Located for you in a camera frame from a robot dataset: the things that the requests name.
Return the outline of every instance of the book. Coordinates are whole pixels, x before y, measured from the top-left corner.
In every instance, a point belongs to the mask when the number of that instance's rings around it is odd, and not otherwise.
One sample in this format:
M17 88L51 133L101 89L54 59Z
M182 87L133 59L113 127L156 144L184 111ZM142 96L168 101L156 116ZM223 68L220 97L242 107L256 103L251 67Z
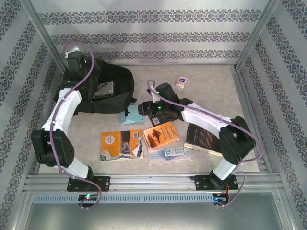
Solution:
M206 129L189 124L184 147L222 157L220 140Z
M171 121L144 130L143 136L149 150L179 140L178 133Z
M142 130L107 132L101 134L100 160L141 157Z
M170 149L154 149L148 151L149 164L191 161L191 153L189 149L170 148Z
M165 114L155 114L149 117L153 126L158 126L169 121L174 121L175 119L167 117Z

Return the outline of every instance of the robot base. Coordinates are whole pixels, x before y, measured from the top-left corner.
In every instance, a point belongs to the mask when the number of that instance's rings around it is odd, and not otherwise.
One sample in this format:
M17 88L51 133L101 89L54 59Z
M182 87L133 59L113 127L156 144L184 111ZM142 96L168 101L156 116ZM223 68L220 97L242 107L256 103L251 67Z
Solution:
M226 180L221 181L221 184L213 184L211 175L195 175L190 177L190 179L195 181L196 191L219 189L226 190L226 184L229 186L229 190L239 189L235 175L229 175Z
M87 180L94 182L99 185L102 192L108 192L110 187L109 176L94 176L93 170L89 167ZM68 192L97 192L97 187L81 180L72 179L71 177L68 180L67 185Z

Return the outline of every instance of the damask border pattern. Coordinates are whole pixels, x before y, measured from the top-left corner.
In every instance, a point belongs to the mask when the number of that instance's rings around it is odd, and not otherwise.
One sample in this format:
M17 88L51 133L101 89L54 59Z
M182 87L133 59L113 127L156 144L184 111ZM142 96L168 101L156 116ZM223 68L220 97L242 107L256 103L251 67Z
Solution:
M303 69L301 61L297 58L294 49L290 46L290 42L274 16L270 18L266 27L273 38L280 55L283 57L283 61L286 64L289 73L292 74L291 76L294 79L294 83L299 89L300 94L303 96L303 100L307 106L306 70Z
M28 127L28 131L26 133L26 137L24 138L22 148L20 149L18 160L14 167L14 173L11 175L9 187L7 188L7 193L4 196L4 202L1 204L0 229L5 229L6 224L8 223L9 216L10 216L10 213L13 207L13 202L16 198L16 193L18 192L20 180L22 178L22 174L24 173L24 168L26 166L28 156L29 156L29 153L32 147L31 133L39 125L40 118L44 110L45 102L48 98L49 90L55 78L56 69L57 69L57 65L55 61L52 61L48 69L48 73L46 75L45 81L43 83L41 93L37 100L34 114L32 116L30 125Z
M5 97L8 93L8 90L11 87L12 81L15 79L15 75L21 65L21 62L24 59L26 52L28 51L29 46L36 34L36 29L31 21L25 26L22 35L18 39L14 51L12 52L9 60L6 63L6 66L1 72L0 78L0 106L5 100Z
M156 50L95 52L103 60L212 59L238 58L240 50Z
M9 123L6 125L6 129L3 132L3 137L0 142L0 173L5 165L5 159L8 157L8 153L11 150L12 141L15 139L15 135L18 131L18 127L28 105L36 79L41 71L47 53L47 47L45 44L42 44L36 54L20 95L18 96L18 101L16 106L13 108L13 113L9 119Z
M307 167L307 138L304 136L305 133L301 131L302 127L296 118L296 114L293 111L290 101L288 100L286 91L283 89L282 82L279 80L272 60L270 59L270 56L268 55L268 52L261 39L259 39L255 44L255 49L262 62L265 73L268 76L269 82L271 83L271 87L275 93L280 109L283 112L285 121L288 124L291 136L295 141L295 146L298 148L298 153L301 155L304 166Z
M273 140L273 144L277 151L277 155L280 159L281 166L286 175L287 182L289 183L289 188L291 189L291 194L296 203L296 209L300 213L300 218L303 221L303 226L307 228L307 204L306 199L303 197L303 190L299 187L300 184L297 182L297 175L295 174L294 166L289 160L289 155L287 149L284 147L283 138L280 136L280 131L276 124L275 118L271 111L268 99L265 95L264 89L262 87L261 81L259 79L258 73L255 69L254 63L250 57L245 62L248 69L251 81L253 83L257 98L259 100L263 115L266 119L266 123Z
M246 42L249 32L179 32L53 35L53 42L65 45L70 41L86 44L160 43L160 42Z
M251 108L252 108L253 113L254 113L254 117L255 117L255 120L256 120L256 123L257 123L257 126L258 126L258 130L259 130L259 132L260 132L260 136L261 136L261 140L262 140L262 143L263 143L265 152L266 152L267 157L268 157L268 159L269 159L269 163L270 163L270 165L271 165L271 168L273 169L274 167L273 167L273 165L272 165L272 161L271 161L270 156L269 156L269 154L268 154L268 148L267 148L267 146L266 146L266 144L265 144L265 141L264 141L264 138L263 138L263 134L262 134L262 131L261 131L261 128L260 128L260 124L259 124L258 118L257 118L257 116L256 116L256 111L255 111L255 108L254 108L254 106L253 106L253 104L252 104L251 97L250 97L250 95L249 95L249 93L248 93L248 88L247 88L247 86L246 86L246 83L245 83L245 79L244 79L244 77L243 77L242 70L240 70L240 75L241 75L242 81L243 81L243 83L244 83L244 86L245 86L245 89L246 89L246 93L247 93L248 99L249 99L249 101L250 101Z
M307 39L307 7L302 0L282 0L282 4Z
M153 10L40 13L45 25L166 22L256 22L260 9Z
M4 2L0 10L0 41L5 36L20 9L21 4L18 0Z
M59 88L60 83L61 83L61 81L60 81L60 79L59 79L56 89ZM50 107L50 111L48 112L48 117L50 117L50 115L51 115L51 113L52 113L52 111L53 111L53 108L54 108L54 105L55 105L55 104L56 104L56 102L54 102L53 105ZM38 161L37 161L37 159L36 159L36 157L35 157L35 158L34 158L34 161L33 161L33 163L32 163L32 168L29 170L28 175L33 175L34 173L35 173L35 175L38 174L38 172L35 172L36 166L37 166L38 164L39 164L39 163L38 163Z

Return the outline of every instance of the metal extrusion bar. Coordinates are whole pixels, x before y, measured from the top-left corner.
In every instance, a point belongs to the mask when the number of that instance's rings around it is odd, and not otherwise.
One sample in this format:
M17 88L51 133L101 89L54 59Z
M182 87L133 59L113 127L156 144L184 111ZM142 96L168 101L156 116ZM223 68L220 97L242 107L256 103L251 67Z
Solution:
M242 111L243 111L246 123L248 124L250 131L254 135L256 135L256 137L261 141L262 140L261 134L259 132L258 127L256 126L256 124L257 124L256 118L253 114L253 110L251 108L250 101L248 100L248 95L247 95L246 89L243 86L241 76L236 71L236 69L234 67L231 67L230 70L231 70L231 73L232 73L232 76L233 76L233 79L234 79L234 82L235 82L236 91L238 93L239 101L240 101L240 104L241 104L241 107L242 107ZM260 149L257 145L254 148L254 151L255 151L256 154L260 153ZM258 160L257 163L258 163L260 171L265 170L269 173L273 172L273 170L271 168L270 160L269 160L266 152L263 153L263 159Z
M183 173L183 174L108 174L111 177L109 193L144 194L144 193L218 193L214 191L196 191L195 182L191 176L208 173ZM236 175L238 185L243 181L243 176ZM23 193L31 194L67 194L68 177L59 174L28 175L23 187ZM283 189L283 184L278 173L247 173L244 186L245 191L264 191L265 189Z
M58 52L50 34L48 33L39 14L37 13L33 3L31 2L31 0L20 0L20 3L29 18L31 19L31 22L35 26L37 32L39 33L49 52L51 53L51 56L55 60L58 68L61 72L64 72L64 70L66 69L65 62L62 59L60 53Z
M240 70L244 65L244 62L248 58L250 52L252 51L255 43L257 42L262 30L264 29L266 23L268 22L269 18L271 17L272 13L274 12L277 4L280 0L269 0L267 5L265 6L253 32L248 38L246 45L244 46L238 61L236 63L236 70Z

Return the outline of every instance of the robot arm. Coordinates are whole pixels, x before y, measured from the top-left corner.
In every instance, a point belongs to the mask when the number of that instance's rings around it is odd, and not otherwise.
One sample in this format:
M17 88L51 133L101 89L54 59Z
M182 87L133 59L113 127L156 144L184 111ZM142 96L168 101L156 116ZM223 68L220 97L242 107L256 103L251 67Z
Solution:
M69 90L69 88L60 90L59 98L54 108L57 107L59 102ZM88 177L90 168L82 164L74 156L74 148L67 138L68 126L71 122L74 111L80 102L81 95L79 91L73 91L63 102L55 119L54 142L62 169L70 175L85 179ZM38 162L51 167L56 167L56 162L53 156L49 138L50 124L54 112L55 109L52 111L49 119L42 126L41 130L34 130L31 135Z
M148 93L153 95L153 101L143 102L139 105L139 113L141 115L152 116L162 113L170 120L180 119L182 121L196 124L210 131L220 139L221 153L223 157L218 165L210 172L210 181L217 189L223 187L231 172L256 145L255 141L249 135L223 121L233 123L249 131L245 120L239 116L234 119L223 117L199 107L189 99L179 99L174 93L172 87L167 83L163 83L155 89L152 87L152 90L169 101L185 106L187 105L196 110L186 107L182 108L165 101L160 101L159 98L157 99L157 96L151 93L151 91L148 91Z

